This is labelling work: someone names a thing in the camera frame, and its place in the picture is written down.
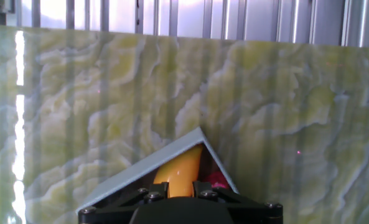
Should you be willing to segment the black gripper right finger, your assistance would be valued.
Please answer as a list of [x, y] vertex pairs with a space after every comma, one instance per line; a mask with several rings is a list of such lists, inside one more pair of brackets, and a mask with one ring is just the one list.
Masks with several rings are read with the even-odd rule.
[[210, 182], [193, 182], [194, 197], [220, 203], [239, 203], [242, 205], [261, 205], [247, 197], [223, 187], [213, 188]]

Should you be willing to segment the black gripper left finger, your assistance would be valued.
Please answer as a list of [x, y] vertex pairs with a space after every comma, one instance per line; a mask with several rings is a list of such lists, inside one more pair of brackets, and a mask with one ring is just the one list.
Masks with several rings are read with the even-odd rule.
[[169, 184], [151, 184], [145, 186], [129, 185], [110, 196], [107, 196], [96, 204], [97, 208], [128, 207], [133, 205], [144, 205], [147, 203], [167, 198]]

